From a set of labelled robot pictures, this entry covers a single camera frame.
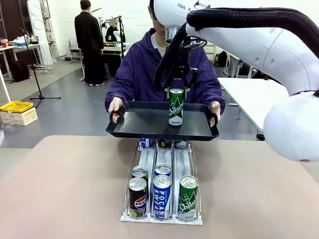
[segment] neck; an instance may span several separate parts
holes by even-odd
[[[163,39],[157,32],[155,32],[155,40],[160,47],[162,48],[166,47],[165,39]]]

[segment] hand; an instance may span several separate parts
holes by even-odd
[[[209,110],[210,110],[212,113],[216,114],[216,115],[217,115],[217,118],[218,118],[218,121],[220,121],[220,111],[221,111],[221,109],[220,109],[220,103],[217,102],[217,101],[212,102],[212,103],[210,104],[210,106],[209,106]],[[209,120],[209,122],[210,122],[210,127],[213,127],[213,126],[215,125],[215,119],[214,119],[214,118],[211,118],[211,119]]]
[[[112,111],[118,111],[119,108],[123,105],[123,101],[118,98],[118,97],[114,97],[112,102],[110,103],[110,107],[108,112],[111,113]],[[118,121],[118,118],[120,117],[119,114],[114,113],[113,114],[113,122],[116,123]]]

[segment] purple jacket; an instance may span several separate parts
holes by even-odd
[[[109,109],[114,97],[124,101],[143,102],[167,102],[166,92],[158,91],[153,84],[155,70],[160,63],[161,56],[154,49],[151,35],[155,33],[152,28],[145,34],[143,39],[135,43],[123,59],[115,80],[110,87],[105,99],[105,108]],[[212,64],[209,62],[203,49],[191,51],[190,66],[199,70],[197,82],[187,94],[185,103],[205,104],[209,106],[213,101],[221,104],[224,112],[226,101],[222,97],[220,84],[217,80]],[[187,75],[190,82],[191,73]],[[183,89],[182,81],[173,82],[174,88]]]

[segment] person's right hand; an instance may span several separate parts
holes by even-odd
[[[118,98],[118,97],[114,97],[112,102],[110,103],[110,107],[109,107],[109,113],[111,113],[112,111],[118,111],[119,108],[123,105],[123,101]],[[114,113],[113,114],[113,121],[114,123],[116,123],[118,121],[118,118],[120,117],[119,114],[117,113]]]

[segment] beverage can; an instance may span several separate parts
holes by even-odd
[[[166,175],[154,178],[153,213],[156,220],[168,220],[170,215],[171,179]]]
[[[168,123],[172,126],[181,126],[183,124],[184,90],[171,89],[169,92],[170,99]]]
[[[198,180],[193,176],[183,176],[179,184],[178,218],[183,222],[190,222],[195,217]]]
[[[141,144],[143,148],[151,148],[152,139],[151,138],[141,138]]]
[[[129,181],[130,217],[137,219],[146,215],[147,183],[144,178],[132,178]]]
[[[147,184],[147,195],[149,198],[149,171],[146,167],[136,166],[132,169],[132,178],[144,178]]]
[[[155,166],[155,176],[166,175],[171,176],[171,167],[166,163],[159,163]]]
[[[186,148],[186,141],[184,140],[176,140],[175,148]]]
[[[160,148],[170,148],[171,147],[170,139],[159,140],[159,146]]]

